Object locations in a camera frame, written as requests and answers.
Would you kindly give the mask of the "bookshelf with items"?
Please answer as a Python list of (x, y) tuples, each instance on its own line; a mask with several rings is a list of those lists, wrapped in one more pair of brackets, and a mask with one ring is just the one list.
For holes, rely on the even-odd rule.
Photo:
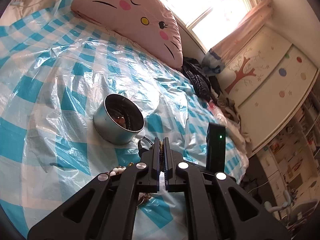
[(278, 219), (319, 201), (319, 95), (311, 90), (286, 126), (257, 153), (269, 189), (263, 203)]

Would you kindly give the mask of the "round silver metal tin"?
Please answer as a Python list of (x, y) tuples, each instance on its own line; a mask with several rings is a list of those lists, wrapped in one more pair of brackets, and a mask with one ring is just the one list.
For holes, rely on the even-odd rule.
[(144, 117), (135, 103), (119, 94), (106, 96), (93, 115), (100, 136), (114, 145), (125, 145), (144, 128)]

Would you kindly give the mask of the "pile of clothes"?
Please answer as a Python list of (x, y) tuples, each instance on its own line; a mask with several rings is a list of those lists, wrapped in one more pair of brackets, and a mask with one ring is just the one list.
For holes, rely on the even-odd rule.
[(252, 153), (252, 141), (245, 126), (241, 123), (241, 116), (235, 102), (223, 94), (215, 76), (208, 77), (208, 80), (211, 85), (210, 94), (213, 104), (223, 115), (222, 124), (226, 127), (229, 137), (240, 152), (250, 155)]

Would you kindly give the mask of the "black jacket on bed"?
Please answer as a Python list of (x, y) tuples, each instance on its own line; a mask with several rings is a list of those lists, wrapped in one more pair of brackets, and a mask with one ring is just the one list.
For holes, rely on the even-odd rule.
[(197, 59), (184, 57), (182, 74), (190, 80), (195, 94), (202, 100), (210, 102), (211, 84)]

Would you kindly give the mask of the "white wardrobe with tree decal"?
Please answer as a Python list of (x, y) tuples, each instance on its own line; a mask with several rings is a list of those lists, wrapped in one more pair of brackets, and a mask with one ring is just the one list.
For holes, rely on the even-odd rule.
[(319, 69), (294, 44), (262, 27), (217, 76), (234, 100), (252, 152), (263, 148), (301, 106)]

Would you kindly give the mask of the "pink cat face pillow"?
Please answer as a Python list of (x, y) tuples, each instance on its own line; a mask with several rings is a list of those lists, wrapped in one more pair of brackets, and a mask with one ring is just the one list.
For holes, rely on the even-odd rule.
[(73, 0), (71, 9), (129, 38), (169, 67), (180, 70), (183, 53), (176, 19), (160, 0)]

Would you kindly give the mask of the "pink curtain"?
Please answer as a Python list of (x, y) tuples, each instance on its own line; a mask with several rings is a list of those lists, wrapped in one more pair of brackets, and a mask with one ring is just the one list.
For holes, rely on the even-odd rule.
[(210, 52), (219, 56), (223, 63), (228, 63), (264, 26), (272, 14), (272, 0), (262, 0), (244, 16), (235, 31), (213, 46)]

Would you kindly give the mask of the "window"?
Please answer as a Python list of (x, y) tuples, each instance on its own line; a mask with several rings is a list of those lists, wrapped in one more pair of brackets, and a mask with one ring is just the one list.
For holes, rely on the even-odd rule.
[(251, 0), (161, 0), (208, 51), (233, 32), (253, 8)]

